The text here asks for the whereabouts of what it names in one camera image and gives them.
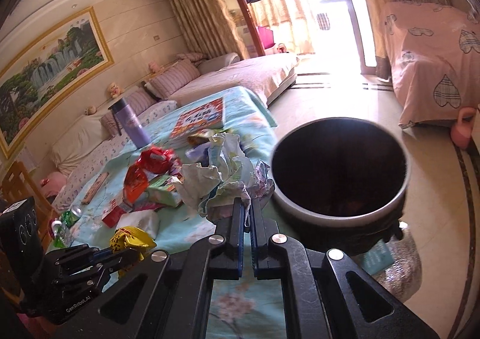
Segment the wooden chair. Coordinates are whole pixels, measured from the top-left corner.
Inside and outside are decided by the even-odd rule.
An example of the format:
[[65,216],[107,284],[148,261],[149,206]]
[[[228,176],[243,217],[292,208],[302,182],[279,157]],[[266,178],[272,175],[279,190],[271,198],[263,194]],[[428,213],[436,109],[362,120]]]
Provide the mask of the wooden chair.
[[46,251],[52,238],[48,230],[50,220],[53,220],[58,213],[51,203],[43,196],[38,185],[32,180],[24,164],[14,161],[1,180],[2,197],[9,204],[21,201],[32,196],[35,201],[37,215],[38,235],[41,238],[41,245]]

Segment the sofa with pink cover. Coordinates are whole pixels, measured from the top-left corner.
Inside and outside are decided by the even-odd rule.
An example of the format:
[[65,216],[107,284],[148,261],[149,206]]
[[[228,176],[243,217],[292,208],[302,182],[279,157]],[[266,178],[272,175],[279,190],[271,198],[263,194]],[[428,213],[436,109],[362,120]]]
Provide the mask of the sofa with pink cover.
[[[271,104],[296,80],[299,58],[293,53],[279,53],[235,62],[218,69],[199,69],[200,76],[163,100],[148,83],[126,96],[143,126],[166,114],[230,87],[246,87],[264,104]],[[84,185],[118,156],[129,138],[118,134],[112,112],[84,116],[52,147],[51,158],[57,170],[41,182],[44,197],[61,212],[67,209]]]

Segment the pink heart patterned bed cover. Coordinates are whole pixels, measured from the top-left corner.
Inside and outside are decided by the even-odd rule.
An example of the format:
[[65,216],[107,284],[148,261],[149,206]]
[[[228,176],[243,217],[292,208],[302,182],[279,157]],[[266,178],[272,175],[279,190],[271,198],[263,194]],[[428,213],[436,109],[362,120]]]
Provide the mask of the pink heart patterned bed cover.
[[380,29],[402,129],[456,120],[479,104],[479,20],[457,8],[385,4]]

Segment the white red milk carton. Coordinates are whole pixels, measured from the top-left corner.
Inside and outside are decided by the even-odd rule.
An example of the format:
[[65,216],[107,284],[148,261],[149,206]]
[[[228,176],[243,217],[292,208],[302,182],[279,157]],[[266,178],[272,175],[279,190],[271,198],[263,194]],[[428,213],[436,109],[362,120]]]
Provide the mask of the white red milk carton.
[[102,222],[108,227],[115,227],[122,215],[132,211],[132,208],[126,204],[122,198],[113,198],[107,208],[103,211]]

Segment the green plastic bottle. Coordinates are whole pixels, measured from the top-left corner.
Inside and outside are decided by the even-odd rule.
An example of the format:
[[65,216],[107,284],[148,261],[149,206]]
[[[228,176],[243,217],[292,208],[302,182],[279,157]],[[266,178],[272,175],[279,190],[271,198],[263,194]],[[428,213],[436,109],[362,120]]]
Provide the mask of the green plastic bottle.
[[53,246],[56,248],[69,248],[72,246],[73,237],[71,228],[81,218],[81,208],[77,205],[62,212],[58,218],[49,221],[49,235]]

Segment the small teddy bear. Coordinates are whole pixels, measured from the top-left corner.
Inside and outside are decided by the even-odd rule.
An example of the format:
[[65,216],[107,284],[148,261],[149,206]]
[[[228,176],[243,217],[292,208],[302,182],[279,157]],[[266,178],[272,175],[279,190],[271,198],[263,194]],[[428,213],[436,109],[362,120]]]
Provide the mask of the small teddy bear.
[[124,93],[124,89],[120,87],[116,82],[111,82],[107,86],[107,93],[112,99],[115,99]]

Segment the white paper ball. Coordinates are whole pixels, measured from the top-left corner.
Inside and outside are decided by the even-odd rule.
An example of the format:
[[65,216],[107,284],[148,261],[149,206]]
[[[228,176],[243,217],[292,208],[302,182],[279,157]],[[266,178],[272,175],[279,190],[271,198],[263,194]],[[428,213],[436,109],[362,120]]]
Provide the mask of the white paper ball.
[[182,179],[173,183],[189,209],[216,223],[233,215],[237,198],[247,215],[255,198],[267,201],[272,196],[269,166],[262,160],[253,163],[241,149],[237,134],[215,134],[207,153],[207,166],[183,164]]

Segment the pink kettlebell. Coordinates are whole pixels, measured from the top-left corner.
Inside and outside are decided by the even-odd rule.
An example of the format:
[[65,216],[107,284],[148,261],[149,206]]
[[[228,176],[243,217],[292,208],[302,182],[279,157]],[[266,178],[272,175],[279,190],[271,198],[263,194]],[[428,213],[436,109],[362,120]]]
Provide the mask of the pink kettlebell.
[[476,108],[462,108],[458,113],[455,124],[451,127],[451,140],[461,150],[466,150],[469,146],[476,113]]

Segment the green juice box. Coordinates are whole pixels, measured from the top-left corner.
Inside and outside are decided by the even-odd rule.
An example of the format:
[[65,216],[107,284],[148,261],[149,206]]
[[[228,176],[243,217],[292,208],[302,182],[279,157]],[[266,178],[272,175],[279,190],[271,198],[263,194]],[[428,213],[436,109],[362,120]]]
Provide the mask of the green juice box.
[[175,184],[181,180],[168,174],[155,177],[146,188],[148,199],[164,207],[178,207],[182,203],[181,195],[177,192]]

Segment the beige curtain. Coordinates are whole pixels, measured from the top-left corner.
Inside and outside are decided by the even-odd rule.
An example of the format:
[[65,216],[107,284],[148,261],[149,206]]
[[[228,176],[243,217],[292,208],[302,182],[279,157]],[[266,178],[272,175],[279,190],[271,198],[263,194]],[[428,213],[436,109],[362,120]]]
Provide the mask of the beige curtain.
[[247,47],[224,0],[169,0],[187,47],[210,58],[230,52],[245,60]]

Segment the yellow snack wrapper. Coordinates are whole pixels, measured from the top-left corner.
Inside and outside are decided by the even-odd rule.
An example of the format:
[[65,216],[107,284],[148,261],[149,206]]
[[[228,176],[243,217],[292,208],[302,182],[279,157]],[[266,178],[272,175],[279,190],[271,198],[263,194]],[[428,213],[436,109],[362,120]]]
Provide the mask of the yellow snack wrapper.
[[109,247],[114,253],[128,249],[134,251],[132,258],[128,258],[128,263],[118,271],[118,276],[122,278],[136,264],[144,260],[146,253],[156,247],[156,243],[146,231],[138,227],[125,226],[115,230],[109,241]]

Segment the stack of colourful books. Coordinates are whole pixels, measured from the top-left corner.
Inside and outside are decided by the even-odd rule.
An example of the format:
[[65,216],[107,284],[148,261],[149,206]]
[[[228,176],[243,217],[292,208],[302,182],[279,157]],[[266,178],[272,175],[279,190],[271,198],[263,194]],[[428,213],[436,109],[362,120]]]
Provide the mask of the stack of colourful books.
[[224,99],[220,97],[189,111],[182,112],[173,127],[170,138],[186,138],[201,129],[222,128],[223,125]]

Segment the red snack bag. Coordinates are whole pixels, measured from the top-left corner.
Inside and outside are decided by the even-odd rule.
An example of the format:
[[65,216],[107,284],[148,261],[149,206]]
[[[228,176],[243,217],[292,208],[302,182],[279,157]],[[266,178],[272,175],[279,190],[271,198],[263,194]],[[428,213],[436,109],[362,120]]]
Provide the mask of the red snack bag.
[[128,167],[124,178],[123,198],[134,203],[156,177],[178,177],[182,162],[172,149],[151,146]]

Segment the purple plastic wrapper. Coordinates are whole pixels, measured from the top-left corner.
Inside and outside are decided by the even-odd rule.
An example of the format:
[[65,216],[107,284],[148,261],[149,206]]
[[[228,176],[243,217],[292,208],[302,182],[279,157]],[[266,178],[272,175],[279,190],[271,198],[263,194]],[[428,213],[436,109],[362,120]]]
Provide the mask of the purple plastic wrapper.
[[191,163],[199,163],[202,167],[208,167],[209,155],[208,150],[211,143],[203,143],[185,152],[185,156]]

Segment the purple thermos bottle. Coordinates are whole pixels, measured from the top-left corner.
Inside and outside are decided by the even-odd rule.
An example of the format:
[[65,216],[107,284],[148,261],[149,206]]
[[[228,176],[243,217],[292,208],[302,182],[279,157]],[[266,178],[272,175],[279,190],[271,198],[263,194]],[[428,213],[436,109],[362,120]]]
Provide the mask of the purple thermos bottle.
[[151,143],[151,138],[143,128],[140,120],[128,102],[121,98],[114,102],[109,108],[112,112],[118,134],[124,131],[136,148],[143,148]]

